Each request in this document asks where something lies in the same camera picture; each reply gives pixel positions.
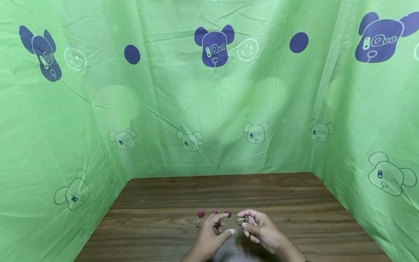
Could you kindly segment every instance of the purple dot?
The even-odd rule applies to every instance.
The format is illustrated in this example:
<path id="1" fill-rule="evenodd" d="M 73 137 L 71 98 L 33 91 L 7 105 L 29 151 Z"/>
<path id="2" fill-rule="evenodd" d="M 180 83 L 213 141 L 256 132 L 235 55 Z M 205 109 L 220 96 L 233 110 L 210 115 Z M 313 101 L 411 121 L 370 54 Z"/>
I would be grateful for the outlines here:
<path id="1" fill-rule="evenodd" d="M 132 44 L 127 45 L 124 51 L 125 59 L 132 65 L 138 64 L 140 61 L 140 51 Z"/>
<path id="2" fill-rule="evenodd" d="M 290 49 L 294 53 L 301 53 L 308 46 L 308 35 L 304 32 L 296 33 L 290 41 Z"/>

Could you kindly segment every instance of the green curtain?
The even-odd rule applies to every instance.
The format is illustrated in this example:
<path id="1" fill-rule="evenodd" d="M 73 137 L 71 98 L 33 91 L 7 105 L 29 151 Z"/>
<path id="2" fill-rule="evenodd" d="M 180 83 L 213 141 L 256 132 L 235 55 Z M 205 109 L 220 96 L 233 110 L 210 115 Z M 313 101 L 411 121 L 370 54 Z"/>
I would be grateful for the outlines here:
<path id="1" fill-rule="evenodd" d="M 419 2 L 0 2 L 1 261 L 72 261 L 135 177 L 311 171 L 419 260 Z"/>

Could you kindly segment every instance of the hand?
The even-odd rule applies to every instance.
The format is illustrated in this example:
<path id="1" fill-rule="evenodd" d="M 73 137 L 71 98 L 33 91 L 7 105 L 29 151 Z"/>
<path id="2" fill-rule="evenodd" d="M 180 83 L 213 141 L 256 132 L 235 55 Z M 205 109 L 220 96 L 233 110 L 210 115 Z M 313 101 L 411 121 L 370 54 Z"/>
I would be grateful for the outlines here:
<path id="1" fill-rule="evenodd" d="M 221 233 L 221 227 L 224 227 L 222 219 L 228 216 L 229 214 L 226 213 L 209 215 L 199 229 L 195 244 L 181 262 L 205 262 L 213 258 L 222 244 L 235 234 L 234 229 L 227 229 Z M 221 234 L 217 236 L 213 228 Z"/>
<path id="2" fill-rule="evenodd" d="M 248 209 L 237 214 L 241 218 L 246 215 L 253 217 L 254 223 L 243 223 L 241 226 L 245 236 L 249 237 L 252 242 L 260 243 L 284 262 L 306 261 L 304 255 L 278 230 L 265 213 Z"/>

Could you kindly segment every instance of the wooden table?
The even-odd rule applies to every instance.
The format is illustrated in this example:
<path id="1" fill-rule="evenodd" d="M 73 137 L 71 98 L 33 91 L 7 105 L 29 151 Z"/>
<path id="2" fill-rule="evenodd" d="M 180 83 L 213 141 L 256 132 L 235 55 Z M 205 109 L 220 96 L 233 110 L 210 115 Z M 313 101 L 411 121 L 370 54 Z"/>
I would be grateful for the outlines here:
<path id="1" fill-rule="evenodd" d="M 194 242 L 199 210 L 253 208 L 269 215 L 312 262 L 390 262 L 384 251 L 314 174 L 133 179 L 105 215 L 77 262 L 180 261 Z M 213 261 L 278 261 L 239 231 Z"/>

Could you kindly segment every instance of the cartoon bear print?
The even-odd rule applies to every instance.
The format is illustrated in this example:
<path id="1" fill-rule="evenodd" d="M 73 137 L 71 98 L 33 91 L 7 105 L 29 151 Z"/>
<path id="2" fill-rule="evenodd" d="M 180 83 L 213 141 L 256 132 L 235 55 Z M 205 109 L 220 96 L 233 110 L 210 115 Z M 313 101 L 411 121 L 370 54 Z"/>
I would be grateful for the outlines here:
<path id="1" fill-rule="evenodd" d="M 234 40 L 234 30 L 226 25 L 221 32 L 209 32 L 199 27 L 195 31 L 195 43 L 202 47 L 202 62 L 208 67 L 220 67 L 227 63 L 227 45 Z"/>
<path id="2" fill-rule="evenodd" d="M 83 205 L 90 195 L 90 188 L 85 183 L 86 172 L 79 169 L 76 178 L 68 187 L 60 187 L 54 195 L 54 202 L 57 205 L 67 202 L 68 209 L 74 210 Z"/>
<path id="3" fill-rule="evenodd" d="M 271 129 L 268 122 L 262 122 L 260 125 L 252 125 L 246 123 L 243 127 L 243 132 L 247 133 L 246 140 L 251 144 L 262 144 L 265 142 L 265 133 Z"/>
<path id="4" fill-rule="evenodd" d="M 125 132 L 109 132 L 108 138 L 111 142 L 116 142 L 116 147 L 120 150 L 133 149 L 137 144 L 134 141 L 134 137 L 137 133 L 132 129 L 128 128 Z"/>
<path id="5" fill-rule="evenodd" d="M 179 130 L 176 132 L 176 137 L 182 141 L 184 150 L 191 152 L 199 151 L 198 142 L 202 140 L 202 135 L 198 131 L 195 131 L 192 134 L 185 134 Z"/>
<path id="6" fill-rule="evenodd" d="M 400 20 L 380 19 L 377 13 L 364 16 L 358 29 L 362 36 L 355 58 L 364 63 L 380 63 L 389 60 L 396 51 L 401 37 L 414 34 L 419 29 L 419 12 L 413 12 Z"/>
<path id="7" fill-rule="evenodd" d="M 417 177 L 413 170 L 398 168 L 389 161 L 384 152 L 373 153 L 368 161 L 374 166 L 368 174 L 369 181 L 390 195 L 398 197 L 403 193 L 403 186 L 414 187 L 417 184 Z"/>
<path id="8" fill-rule="evenodd" d="M 44 36 L 34 36 L 26 26 L 20 26 L 19 35 L 23 46 L 38 58 L 39 67 L 44 77 L 51 82 L 58 81 L 62 73 L 54 57 L 57 47 L 50 33 L 45 30 Z"/>
<path id="9" fill-rule="evenodd" d="M 326 143 L 329 140 L 329 135 L 333 134 L 333 124 L 328 123 L 319 123 L 316 119 L 311 120 L 311 136 L 310 139 L 320 142 Z"/>

